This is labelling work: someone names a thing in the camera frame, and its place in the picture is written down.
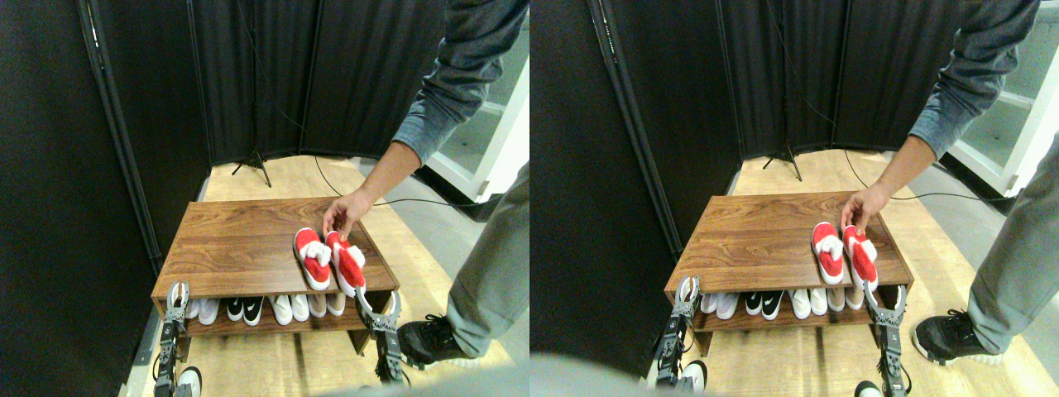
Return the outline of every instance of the black cable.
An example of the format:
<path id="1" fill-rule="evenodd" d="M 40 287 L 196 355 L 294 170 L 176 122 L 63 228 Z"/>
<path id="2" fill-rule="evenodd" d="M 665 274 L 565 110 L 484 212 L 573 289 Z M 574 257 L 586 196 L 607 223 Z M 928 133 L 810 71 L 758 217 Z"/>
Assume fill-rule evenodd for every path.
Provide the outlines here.
<path id="1" fill-rule="evenodd" d="M 787 52 L 787 42 L 784 41 L 784 33 L 779 30 L 779 24 L 776 23 L 775 17 L 772 16 L 772 3 L 769 0 L 765 0 L 765 4 L 766 4 L 766 6 L 769 7 L 769 19 L 772 20 L 772 25 L 775 26 L 776 34 L 779 36 L 779 46 L 780 46 L 780 48 L 783 48 L 783 51 L 784 51 L 784 62 L 786 62 L 787 65 L 790 65 L 791 72 L 794 75 L 794 80 L 795 80 L 794 82 L 795 83 L 794 84 L 794 87 L 795 87 L 794 95 L 797 95 L 798 97 L 801 97 L 802 101 L 805 102 L 805 105 L 808 106 L 809 109 L 811 109 L 813 113 L 816 113 L 816 115 L 819 115 L 821 119 L 824 119 L 828 123 L 831 123 L 831 126 L 833 126 L 834 130 L 838 131 L 839 130 L 839 125 L 836 124 L 833 120 L 829 119 L 828 116 L 824 115 L 824 113 L 821 113 L 819 110 L 816 110 L 816 108 L 814 108 L 812 106 L 812 104 L 809 103 L 809 100 L 806 98 L 805 95 L 800 90 L 797 90 L 797 88 L 801 86 L 802 79 L 797 75 L 797 69 L 794 69 L 794 62 L 790 60 L 790 54 L 788 54 L 788 52 Z M 851 170 L 854 173 L 854 176 L 857 177 L 857 180 L 860 181 L 861 184 L 864 185 L 864 187 L 868 187 L 867 183 L 864 183 L 864 180 L 861 179 L 860 175 L 857 174 L 857 169 L 854 168 L 854 163 L 851 161 L 849 161 L 849 151 L 847 151 L 845 147 L 842 148 L 842 151 L 846 155 L 846 163 L 849 164 L 849 170 Z M 965 198 L 965 199 L 968 199 L 968 200 L 977 200 L 977 201 L 983 201 L 983 202 L 986 202 L 986 201 L 1004 201 L 1004 200 L 1010 200 L 1009 197 L 1003 197 L 1003 198 L 998 198 L 998 199 L 983 199 L 983 198 L 977 198 L 977 197 L 957 195 L 955 193 L 927 193 L 927 194 L 912 196 L 912 197 L 891 197 L 890 199 L 891 200 L 912 200 L 912 199 L 917 199 L 917 198 L 927 197 L 927 196 L 952 196 L 952 197 L 961 197 L 961 198 Z"/>
<path id="2" fill-rule="evenodd" d="M 280 108 L 280 105 L 276 105 L 275 100 L 274 100 L 275 98 L 275 92 L 272 91 L 272 82 L 269 79 L 269 77 L 268 77 L 268 71 L 265 70 L 265 66 L 262 65 L 261 58 L 257 56 L 257 46 L 254 44 L 254 37 L 253 37 L 253 35 L 250 34 L 250 28 L 247 26 L 247 21 L 243 17 L 243 5 L 239 4 L 238 1 L 236 1 L 235 2 L 235 6 L 238 7 L 238 11 L 239 11 L 239 22 L 243 23 L 243 30 L 247 33 L 247 37 L 250 39 L 250 50 L 254 54 L 254 65 L 256 67 L 259 67 L 262 69 L 262 75 L 265 76 L 265 86 L 268 87 L 268 94 L 269 94 L 268 102 L 271 103 L 272 107 L 274 107 L 275 110 L 280 112 L 280 114 L 283 114 L 283 118 L 287 119 L 287 121 L 290 122 L 290 124 L 293 124 L 293 125 L 298 126 L 298 128 L 301 128 L 302 132 L 308 133 L 309 130 L 305 129 L 305 126 L 303 126 L 300 123 L 295 122 L 293 119 L 290 119 L 290 116 L 288 116 L 287 113 L 284 112 L 283 109 Z M 339 195 L 339 197 L 344 196 L 343 194 L 339 193 L 338 190 L 335 188 L 335 186 L 330 184 L 330 181 L 327 180 L 327 177 L 324 176 L 324 170 L 322 168 L 320 168 L 320 158 L 317 157 L 316 155 L 312 155 L 312 158 L 317 162 L 317 170 L 320 172 L 320 177 L 322 177 L 324 179 L 324 182 L 327 182 L 327 186 L 330 187 L 331 191 L 334 191 L 336 195 Z M 432 200 L 407 198 L 407 199 L 399 199 L 399 200 L 381 202 L 381 203 L 378 203 L 378 204 L 373 204 L 372 206 L 389 205 L 389 204 L 392 204 L 392 203 L 395 203 L 395 202 L 401 202 L 401 201 L 421 201 L 421 202 L 429 202 L 429 203 L 434 203 L 434 204 L 438 204 L 438 205 L 446 205 L 446 206 L 452 206 L 452 207 L 462 207 L 462 206 L 482 205 L 482 204 L 485 204 L 485 203 L 498 200 L 501 197 L 503 197 L 503 196 L 497 196 L 497 197 L 488 199 L 488 200 L 486 200 L 484 202 L 475 202 L 475 203 L 470 203 L 470 204 L 450 204 L 450 203 L 441 202 L 441 201 L 432 201 Z"/>

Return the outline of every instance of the red slipper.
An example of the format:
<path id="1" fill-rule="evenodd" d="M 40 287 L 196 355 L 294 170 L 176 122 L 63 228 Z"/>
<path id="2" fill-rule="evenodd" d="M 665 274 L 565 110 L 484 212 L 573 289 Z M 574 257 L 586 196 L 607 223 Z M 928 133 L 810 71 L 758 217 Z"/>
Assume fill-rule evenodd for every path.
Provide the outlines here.
<path id="1" fill-rule="evenodd" d="M 338 232 L 327 233 L 327 247 L 331 249 L 335 270 L 338 271 L 338 286 L 349 297 L 357 296 L 357 288 L 364 288 L 364 253 L 349 241 L 342 241 Z"/>
<path id="2" fill-rule="evenodd" d="M 812 252 L 816 254 L 820 276 L 824 278 L 824 283 L 841 283 L 846 264 L 842 259 L 842 240 L 831 223 L 820 222 L 812 229 Z"/>
<path id="3" fill-rule="evenodd" d="M 875 245 L 866 235 L 858 236 L 857 227 L 852 224 L 842 231 L 842 237 L 846 240 L 846 255 L 852 263 L 854 285 L 857 289 L 864 289 L 864 279 L 867 279 L 868 291 L 875 291 L 879 287 L 879 275 L 875 271 L 875 257 L 878 255 Z"/>
<path id="4" fill-rule="evenodd" d="M 302 263 L 305 282 L 317 291 L 327 289 L 330 284 L 330 249 L 320 242 L 320 237 L 311 228 L 304 228 L 294 234 L 294 256 Z"/>

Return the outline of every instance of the black sneaker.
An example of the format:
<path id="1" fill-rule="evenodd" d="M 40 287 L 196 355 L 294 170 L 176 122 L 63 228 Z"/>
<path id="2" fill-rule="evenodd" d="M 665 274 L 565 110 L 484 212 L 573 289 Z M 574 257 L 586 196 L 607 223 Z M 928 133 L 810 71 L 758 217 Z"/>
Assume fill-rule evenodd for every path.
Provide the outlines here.
<path id="1" fill-rule="evenodd" d="M 478 366 L 478 359 L 467 356 L 455 338 L 452 325 L 444 317 L 427 314 L 427 321 L 413 321 L 397 329 L 405 363 L 425 371 L 438 361 L 449 360 L 463 367 Z"/>
<path id="2" fill-rule="evenodd" d="M 949 365 L 963 357 L 997 365 L 1004 358 L 986 351 L 974 335 L 970 314 L 954 309 L 949 309 L 949 315 L 935 315 L 916 325 L 912 343 L 927 360 L 938 365 Z"/>
<path id="3" fill-rule="evenodd" d="M 761 312 L 760 292 L 746 292 L 743 296 L 747 300 L 747 314 L 757 315 L 757 313 Z"/>
<path id="4" fill-rule="evenodd" d="M 779 301 L 784 300 L 784 291 L 765 291 L 758 293 L 761 296 L 761 317 L 765 320 L 776 320 L 779 314 Z"/>
<path id="5" fill-rule="evenodd" d="M 239 301 L 243 302 L 243 321 L 251 327 L 257 325 L 257 322 L 262 320 L 262 306 L 265 305 L 265 296 L 244 297 Z"/>
<path id="6" fill-rule="evenodd" d="M 243 300 L 238 297 L 226 299 L 225 307 L 228 307 L 228 319 L 231 321 L 243 320 Z"/>

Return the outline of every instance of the person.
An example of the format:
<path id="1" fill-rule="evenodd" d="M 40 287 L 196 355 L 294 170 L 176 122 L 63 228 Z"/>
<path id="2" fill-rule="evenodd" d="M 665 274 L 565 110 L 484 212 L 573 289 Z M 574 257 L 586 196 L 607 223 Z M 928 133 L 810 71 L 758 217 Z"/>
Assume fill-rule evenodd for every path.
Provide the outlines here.
<path id="1" fill-rule="evenodd" d="M 344 240 L 372 204 L 423 166 L 452 130 L 482 106 L 500 78 L 500 56 L 510 50 L 526 18 L 527 0 L 450 0 L 445 38 L 433 72 L 424 77 L 408 115 L 378 164 L 353 193 L 324 214 L 324 233 Z M 427 315 L 398 330 L 408 364 L 485 355 L 530 305 L 530 170 L 524 165 L 500 200 L 449 290 L 445 315 Z M 457 364 L 470 364 L 455 361 Z"/>
<path id="2" fill-rule="evenodd" d="M 983 1 L 956 32 L 952 60 L 879 180 L 852 195 L 842 227 L 863 234 L 890 197 L 941 158 L 968 124 L 997 101 L 1018 65 L 1016 46 L 1033 28 L 1039 1 Z M 950 309 L 916 325 L 912 339 L 930 361 L 970 357 L 999 363 L 1059 291 L 1059 137 L 1004 222 L 971 285 L 967 311 Z"/>

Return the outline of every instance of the wooden tabletop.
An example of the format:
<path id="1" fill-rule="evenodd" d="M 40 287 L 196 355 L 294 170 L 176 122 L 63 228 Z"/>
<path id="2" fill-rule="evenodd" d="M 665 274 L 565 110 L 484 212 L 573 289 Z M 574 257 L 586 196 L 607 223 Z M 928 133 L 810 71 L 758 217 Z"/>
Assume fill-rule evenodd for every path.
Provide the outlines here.
<path id="1" fill-rule="evenodd" d="M 193 299 L 339 291 L 334 271 L 326 290 L 309 288 L 292 247 L 300 229 L 319 231 L 331 201 L 334 197 L 190 203 L 151 299 L 164 302 L 178 281 L 189 283 Z M 349 242 L 364 253 L 369 291 L 398 288 L 360 222 L 349 233 Z"/>
<path id="2" fill-rule="evenodd" d="M 681 278 L 696 275 L 702 292 L 852 286 L 848 271 L 842 283 L 825 284 L 811 248 L 816 223 L 826 220 L 839 229 L 842 206 L 852 194 L 714 196 L 669 276 L 666 294 L 671 299 Z M 879 284 L 911 284 L 912 273 L 881 215 L 868 222 L 866 233 L 879 252 Z"/>

